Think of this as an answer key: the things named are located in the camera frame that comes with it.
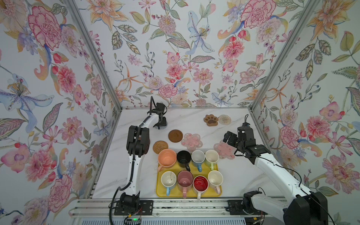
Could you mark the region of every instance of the pink flower-shaped coaster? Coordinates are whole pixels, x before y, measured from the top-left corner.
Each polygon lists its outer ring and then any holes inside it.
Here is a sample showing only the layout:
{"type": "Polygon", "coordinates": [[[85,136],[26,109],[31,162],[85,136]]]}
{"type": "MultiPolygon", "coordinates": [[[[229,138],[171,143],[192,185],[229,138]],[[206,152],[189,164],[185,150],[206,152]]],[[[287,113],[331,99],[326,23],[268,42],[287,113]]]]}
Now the pink flower-shaped coaster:
{"type": "Polygon", "coordinates": [[[234,159],[235,158],[235,151],[236,148],[228,145],[227,143],[224,143],[222,140],[220,143],[217,143],[214,145],[214,150],[219,153],[220,159],[228,158],[228,159],[234,159]]]}
{"type": "Polygon", "coordinates": [[[186,133],[184,139],[181,141],[183,146],[186,146],[189,151],[193,152],[197,148],[202,147],[202,142],[200,141],[200,135],[186,133]]]}

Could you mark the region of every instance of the paw-shaped coaster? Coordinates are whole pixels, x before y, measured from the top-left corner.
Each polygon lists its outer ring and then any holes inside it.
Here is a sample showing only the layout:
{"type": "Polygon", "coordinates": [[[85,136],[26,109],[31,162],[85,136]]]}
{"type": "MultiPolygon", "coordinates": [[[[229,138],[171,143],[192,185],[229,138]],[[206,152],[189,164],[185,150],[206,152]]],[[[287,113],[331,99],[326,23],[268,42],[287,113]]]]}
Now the paw-shaped coaster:
{"type": "Polygon", "coordinates": [[[204,122],[205,122],[206,125],[208,125],[209,127],[211,127],[211,126],[216,126],[218,120],[219,120],[219,119],[218,119],[216,116],[214,116],[213,114],[206,115],[205,118],[204,118],[204,122]]]}
{"type": "Polygon", "coordinates": [[[235,158],[235,147],[232,147],[228,145],[227,143],[224,143],[222,140],[220,143],[217,143],[214,145],[214,150],[219,153],[220,159],[228,158],[228,159],[234,159],[235,158]]]}
{"type": "Polygon", "coordinates": [[[186,133],[184,139],[181,141],[183,146],[186,146],[187,149],[191,152],[195,151],[197,148],[202,147],[202,141],[200,141],[200,135],[186,133]]]}

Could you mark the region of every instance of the marble tabletop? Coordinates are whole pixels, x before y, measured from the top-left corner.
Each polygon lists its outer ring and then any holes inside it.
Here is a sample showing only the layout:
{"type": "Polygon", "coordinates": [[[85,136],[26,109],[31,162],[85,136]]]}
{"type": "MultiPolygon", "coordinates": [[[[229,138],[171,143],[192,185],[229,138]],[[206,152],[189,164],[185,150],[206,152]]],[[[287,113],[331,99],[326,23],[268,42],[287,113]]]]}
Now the marble tabletop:
{"type": "MultiPolygon", "coordinates": [[[[129,126],[140,124],[147,116],[147,111],[148,109],[125,109],[122,111],[93,198],[112,198],[117,187],[126,185],[129,171],[129,155],[126,150],[129,126]]],[[[199,134],[203,146],[198,150],[206,152],[213,149],[214,144],[219,143],[227,131],[236,133],[237,127],[242,125],[245,115],[248,113],[249,111],[246,108],[169,109],[165,115],[168,126],[162,130],[150,129],[150,148],[145,155],[140,174],[141,198],[158,198],[156,195],[158,155],[152,150],[152,146],[156,141],[166,141],[169,148],[175,152],[186,150],[186,147],[182,146],[180,142],[173,143],[168,139],[168,133],[177,129],[182,131],[183,134],[199,134]],[[217,126],[209,127],[203,120],[207,114],[214,114],[215,116],[228,115],[232,123],[229,125],[219,123],[217,126]]],[[[256,143],[263,144],[250,116],[247,122],[250,123],[254,130],[256,143]]],[[[262,187],[266,195],[269,196],[283,195],[268,176],[247,158],[220,159],[218,161],[218,170],[224,177],[220,197],[243,196],[244,193],[257,190],[258,187],[262,187]]]]}

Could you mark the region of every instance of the cup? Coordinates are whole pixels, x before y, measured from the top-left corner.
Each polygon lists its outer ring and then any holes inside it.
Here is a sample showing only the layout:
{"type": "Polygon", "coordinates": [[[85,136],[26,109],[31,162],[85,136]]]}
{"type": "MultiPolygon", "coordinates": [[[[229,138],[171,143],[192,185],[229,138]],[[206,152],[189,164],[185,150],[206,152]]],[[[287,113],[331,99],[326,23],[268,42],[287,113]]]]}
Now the cup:
{"type": "Polygon", "coordinates": [[[193,165],[198,168],[198,171],[202,172],[201,164],[205,161],[205,154],[200,150],[195,150],[191,154],[191,161],[193,165]]]}
{"type": "Polygon", "coordinates": [[[219,160],[219,154],[215,150],[208,150],[205,153],[205,165],[210,167],[211,170],[214,170],[214,165],[219,160]]]}
{"type": "Polygon", "coordinates": [[[217,194],[221,194],[220,185],[224,180],[222,174],[217,170],[212,170],[207,175],[207,178],[209,180],[209,186],[213,188],[217,194]]]}
{"type": "Polygon", "coordinates": [[[177,186],[183,192],[183,198],[186,198],[186,192],[190,191],[193,186],[193,178],[193,175],[187,170],[180,171],[177,175],[177,186]]]}
{"type": "Polygon", "coordinates": [[[197,176],[193,182],[193,190],[195,194],[198,196],[197,199],[200,200],[201,195],[206,192],[209,187],[209,182],[204,176],[197,176]]]}
{"type": "Polygon", "coordinates": [[[161,183],[166,188],[166,196],[170,195],[170,190],[176,185],[176,175],[172,171],[166,171],[161,176],[161,183]]]}
{"type": "Polygon", "coordinates": [[[190,172],[189,163],[191,162],[191,154],[188,151],[179,151],[176,158],[179,166],[186,168],[190,172]]]}
{"type": "Polygon", "coordinates": [[[164,149],[159,153],[158,161],[160,164],[158,172],[171,168],[176,162],[176,153],[171,149],[164,149]]]}

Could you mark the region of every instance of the wall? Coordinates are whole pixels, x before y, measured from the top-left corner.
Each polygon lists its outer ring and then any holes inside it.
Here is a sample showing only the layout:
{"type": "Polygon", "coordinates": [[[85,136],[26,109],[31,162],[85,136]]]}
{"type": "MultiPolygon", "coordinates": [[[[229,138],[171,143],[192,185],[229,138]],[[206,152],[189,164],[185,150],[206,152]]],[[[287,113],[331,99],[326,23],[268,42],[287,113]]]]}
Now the wall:
{"type": "Polygon", "coordinates": [[[62,0],[0,0],[0,40],[0,224],[67,224],[119,112],[62,0]]]}
{"type": "Polygon", "coordinates": [[[322,1],[255,111],[278,161],[327,196],[341,225],[360,221],[359,9],[322,1]]]}
{"type": "Polygon", "coordinates": [[[249,106],[306,0],[77,1],[126,108],[249,106]]]}

